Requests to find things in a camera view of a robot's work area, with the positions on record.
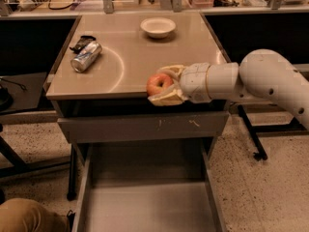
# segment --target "drawer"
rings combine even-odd
[[[69,143],[218,136],[227,111],[60,118]]]
[[[202,152],[197,138],[91,145],[72,231],[226,231]]]

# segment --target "black metal leg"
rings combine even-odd
[[[69,201],[73,200],[76,196],[76,192],[75,192],[76,159],[77,159],[77,154],[76,154],[74,148],[71,146],[71,148],[70,148],[69,192],[68,192],[68,195],[67,195],[67,199]]]
[[[257,133],[255,132],[255,129],[254,127],[252,126],[249,118],[247,117],[242,105],[239,105],[238,106],[238,110],[239,110],[239,116],[242,118],[244,124],[246,125],[246,127],[248,128],[249,132],[250,132],[250,135],[251,135],[251,138],[255,144],[255,146],[257,147],[258,149],[258,152],[259,153],[255,153],[254,154],[254,158],[256,160],[260,160],[260,159],[263,159],[263,160],[267,160],[268,156],[267,156],[267,153],[266,151],[264,150],[264,147],[257,135]]]

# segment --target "open drawer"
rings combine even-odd
[[[201,142],[93,144],[72,231],[226,231]]]

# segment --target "concrete floor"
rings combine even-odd
[[[249,116],[255,124],[280,124],[291,119],[285,112]],[[28,124],[23,118],[16,119],[22,124],[4,125],[1,135],[24,160],[50,159],[70,153],[70,145],[53,119]],[[309,136],[261,137],[261,141],[268,160],[256,161],[253,158],[256,148],[248,130],[234,114],[229,117],[213,149],[211,172],[227,231],[309,231],[309,178],[306,174]],[[0,158],[0,165],[8,164]],[[69,166],[65,166],[57,171],[2,178],[0,187],[7,198],[35,199],[65,216],[68,210],[76,207],[76,200],[67,200],[68,180]]]

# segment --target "person's leg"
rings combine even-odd
[[[69,220],[22,198],[0,205],[0,232],[70,232]]]

